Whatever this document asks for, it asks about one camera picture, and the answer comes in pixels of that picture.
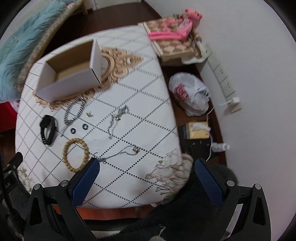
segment red fabric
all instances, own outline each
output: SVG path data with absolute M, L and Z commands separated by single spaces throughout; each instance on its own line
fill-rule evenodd
M 17 122 L 17 113 L 9 102 L 0 104 L 0 132 L 14 129 Z

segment blue gripper pad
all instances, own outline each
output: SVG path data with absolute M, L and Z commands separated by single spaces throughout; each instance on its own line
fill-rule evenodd
M 207 168 L 203 165 L 200 159 L 195 162 L 195 173 L 205 189 L 209 199 L 215 206 L 222 207 L 223 193 L 215 179 L 212 177 Z
M 85 200 L 99 172 L 100 163 L 98 159 L 95 159 L 93 163 L 89 166 L 87 171 L 84 173 L 84 175 L 81 177 L 77 185 L 73 188 L 72 204 L 74 207 L 83 204 L 83 201 Z

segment plush toy head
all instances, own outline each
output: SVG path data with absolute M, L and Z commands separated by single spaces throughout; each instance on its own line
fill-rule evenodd
M 185 9 L 185 16 L 193 20 L 200 20 L 202 18 L 201 13 L 192 9 Z

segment white power adapter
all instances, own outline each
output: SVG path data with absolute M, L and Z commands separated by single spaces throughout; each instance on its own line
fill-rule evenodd
M 239 97 L 231 98 L 231 100 L 228 103 L 229 103 L 229 105 L 232 105 L 232 106 L 238 105 L 240 103 Z

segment white bottle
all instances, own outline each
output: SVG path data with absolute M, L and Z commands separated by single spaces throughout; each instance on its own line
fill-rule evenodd
M 227 143 L 217 143 L 213 142 L 212 144 L 212 151 L 213 152 L 224 152 L 230 148 L 229 144 Z

